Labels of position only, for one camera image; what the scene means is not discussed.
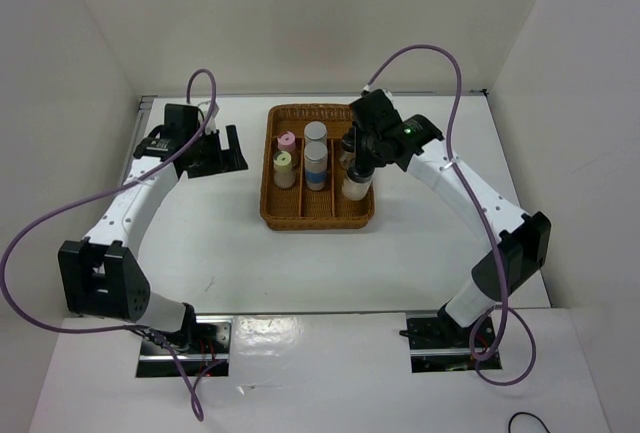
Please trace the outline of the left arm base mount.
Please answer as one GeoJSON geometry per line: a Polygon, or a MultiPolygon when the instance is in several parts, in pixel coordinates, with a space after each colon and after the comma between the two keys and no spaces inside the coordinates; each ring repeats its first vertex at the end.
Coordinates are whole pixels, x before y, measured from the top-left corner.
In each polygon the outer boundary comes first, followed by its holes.
{"type": "MultiPolygon", "coordinates": [[[[231,316],[199,315],[195,338],[183,346],[173,345],[179,363],[188,377],[227,377],[229,374],[233,318],[231,316]]],[[[179,377],[176,363],[168,350],[155,340],[141,341],[136,377],[179,377]]]]}

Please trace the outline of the black cap clear bottle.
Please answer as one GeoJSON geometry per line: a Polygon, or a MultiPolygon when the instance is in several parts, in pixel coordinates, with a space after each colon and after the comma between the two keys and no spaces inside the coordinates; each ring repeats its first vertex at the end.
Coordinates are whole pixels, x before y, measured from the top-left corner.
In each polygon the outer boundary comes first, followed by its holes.
{"type": "Polygon", "coordinates": [[[350,128],[343,136],[340,142],[340,166],[343,170],[349,168],[349,164],[355,155],[355,129],[350,128]]]}
{"type": "Polygon", "coordinates": [[[352,164],[342,184],[342,194],[350,201],[360,201],[368,193],[374,175],[373,168],[361,168],[352,164]]]}

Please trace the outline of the yellow cap spice bottle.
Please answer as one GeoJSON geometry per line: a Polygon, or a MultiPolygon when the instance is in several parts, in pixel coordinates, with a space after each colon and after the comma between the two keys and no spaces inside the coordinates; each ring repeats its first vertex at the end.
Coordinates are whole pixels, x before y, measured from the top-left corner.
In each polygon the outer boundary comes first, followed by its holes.
{"type": "Polygon", "coordinates": [[[291,188],[296,180],[293,167],[293,159],[289,152],[278,151],[273,157],[273,180],[275,185],[281,189],[291,188]]]}

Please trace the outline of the silver lid blue label jar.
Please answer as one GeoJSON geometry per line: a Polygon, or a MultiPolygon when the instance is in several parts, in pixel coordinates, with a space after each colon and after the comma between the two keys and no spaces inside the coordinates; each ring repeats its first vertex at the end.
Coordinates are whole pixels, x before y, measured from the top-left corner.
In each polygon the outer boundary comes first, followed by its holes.
{"type": "Polygon", "coordinates": [[[311,121],[304,128],[304,138],[307,144],[327,144],[328,129],[323,122],[311,121]]]}

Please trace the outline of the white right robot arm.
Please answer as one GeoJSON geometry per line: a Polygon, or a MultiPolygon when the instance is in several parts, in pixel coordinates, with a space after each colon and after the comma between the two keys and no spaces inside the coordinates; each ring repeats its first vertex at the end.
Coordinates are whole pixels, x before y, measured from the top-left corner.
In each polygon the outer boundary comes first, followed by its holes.
{"type": "Polygon", "coordinates": [[[448,149],[441,130],[425,116],[402,119],[385,91],[364,94],[350,109],[355,139],[350,181],[361,183],[375,169],[396,165],[434,192],[486,245],[469,279],[438,313],[439,337],[459,346],[483,313],[544,265],[551,222],[541,212],[526,213],[494,190],[448,149]]]}

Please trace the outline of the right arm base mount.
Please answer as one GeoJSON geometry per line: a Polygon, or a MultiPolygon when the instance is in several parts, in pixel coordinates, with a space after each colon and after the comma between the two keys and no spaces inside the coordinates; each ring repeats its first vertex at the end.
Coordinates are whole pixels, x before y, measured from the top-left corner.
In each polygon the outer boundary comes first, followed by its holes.
{"type": "Polygon", "coordinates": [[[408,342],[413,373],[444,373],[502,368],[498,353],[478,363],[469,349],[470,329],[459,329],[441,321],[435,312],[406,315],[399,335],[408,342]]]}

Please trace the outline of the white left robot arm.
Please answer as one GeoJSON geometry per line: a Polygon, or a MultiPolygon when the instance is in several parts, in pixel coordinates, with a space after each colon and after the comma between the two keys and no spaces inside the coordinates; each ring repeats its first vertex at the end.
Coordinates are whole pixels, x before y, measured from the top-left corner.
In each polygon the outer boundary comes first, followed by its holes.
{"type": "Polygon", "coordinates": [[[163,200],[182,176],[190,179],[247,169],[237,129],[228,145],[199,108],[168,104],[164,122],[136,146],[125,182],[101,219],[79,241],[58,251],[67,307],[85,316],[123,320],[163,335],[176,352],[193,349],[204,335],[192,305],[152,291],[138,263],[144,236],[163,200]]]}

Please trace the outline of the pink cap spice bottle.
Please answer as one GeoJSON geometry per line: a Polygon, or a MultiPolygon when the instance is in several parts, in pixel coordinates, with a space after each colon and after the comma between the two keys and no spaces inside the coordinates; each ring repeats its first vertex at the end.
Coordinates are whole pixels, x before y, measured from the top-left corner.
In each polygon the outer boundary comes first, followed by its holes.
{"type": "Polygon", "coordinates": [[[279,151],[287,152],[294,157],[297,151],[295,134],[291,131],[281,134],[277,138],[277,147],[279,151]]]}

